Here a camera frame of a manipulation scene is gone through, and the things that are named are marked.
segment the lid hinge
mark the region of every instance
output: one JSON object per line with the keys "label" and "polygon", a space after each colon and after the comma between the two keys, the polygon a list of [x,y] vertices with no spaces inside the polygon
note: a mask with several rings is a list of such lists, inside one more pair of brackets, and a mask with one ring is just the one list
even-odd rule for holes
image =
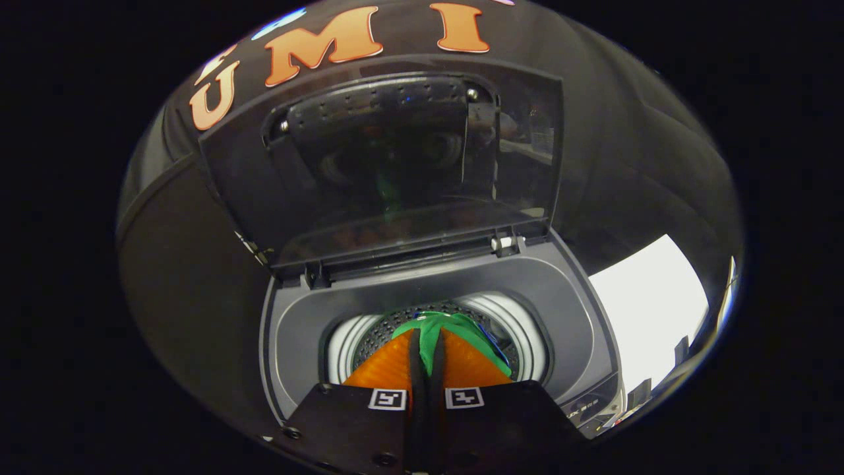
{"label": "lid hinge", "polygon": [[521,252],[518,242],[519,239],[523,241],[524,237],[516,234],[516,229],[514,227],[496,229],[495,236],[490,240],[490,247],[498,257],[519,254],[519,252]]}

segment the screw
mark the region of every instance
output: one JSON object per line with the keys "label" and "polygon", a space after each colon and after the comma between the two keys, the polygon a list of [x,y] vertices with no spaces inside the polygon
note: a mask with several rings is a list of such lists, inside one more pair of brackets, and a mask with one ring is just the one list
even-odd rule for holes
{"label": "screw", "polygon": [[299,432],[298,429],[293,429],[292,427],[285,427],[282,432],[284,432],[284,435],[290,437],[293,440],[297,440],[302,436],[302,433]]}
{"label": "screw", "polygon": [[392,467],[396,464],[396,457],[393,454],[381,453],[372,457],[372,461],[381,467]]}

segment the transparent lid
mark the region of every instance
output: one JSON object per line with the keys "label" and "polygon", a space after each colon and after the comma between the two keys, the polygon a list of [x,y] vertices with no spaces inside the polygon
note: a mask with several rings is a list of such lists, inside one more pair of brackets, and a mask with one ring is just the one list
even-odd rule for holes
{"label": "transparent lid", "polygon": [[262,101],[203,136],[203,159],[243,237],[275,266],[547,225],[560,82],[486,68]]}

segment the green cloth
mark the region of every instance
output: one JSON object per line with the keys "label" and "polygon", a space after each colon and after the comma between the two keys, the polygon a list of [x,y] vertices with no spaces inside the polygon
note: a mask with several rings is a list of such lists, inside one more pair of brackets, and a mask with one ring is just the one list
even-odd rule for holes
{"label": "green cloth", "polygon": [[460,336],[467,343],[475,347],[481,354],[501,370],[506,376],[512,372],[510,367],[496,353],[490,340],[487,339],[484,331],[478,324],[464,314],[443,314],[441,312],[419,312],[417,319],[410,320],[399,326],[393,333],[392,338],[403,334],[405,331],[419,329],[419,357],[428,376],[431,375],[434,365],[434,350],[436,340],[440,335],[440,328],[445,328],[451,333]]}

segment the black background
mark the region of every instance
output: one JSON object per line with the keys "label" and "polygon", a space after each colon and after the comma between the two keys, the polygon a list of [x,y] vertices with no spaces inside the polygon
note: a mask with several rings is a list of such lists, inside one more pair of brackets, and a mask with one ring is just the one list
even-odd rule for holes
{"label": "black background", "polygon": [[[561,6],[657,69],[696,109],[735,174],[750,252],[739,312],[717,353],[572,472],[839,472],[825,460],[840,445],[830,434],[841,409],[825,398],[841,394],[841,359],[818,353],[836,315],[823,306],[822,281],[836,278],[815,267],[834,259],[836,238],[824,227],[841,214],[829,193],[840,188],[832,178],[841,152],[825,143],[835,138],[831,90],[840,80],[827,51],[841,44],[838,4]],[[36,191],[23,203],[29,272],[13,325],[24,352],[9,360],[23,382],[10,386],[24,391],[7,409],[22,427],[9,430],[20,462],[11,473],[300,472],[169,378],[127,313],[113,253],[123,168],[162,101],[210,56],[298,6],[8,8],[13,18],[24,13],[9,43],[23,54],[7,66],[15,84],[35,87],[35,114],[25,114],[35,137],[21,161]]]}

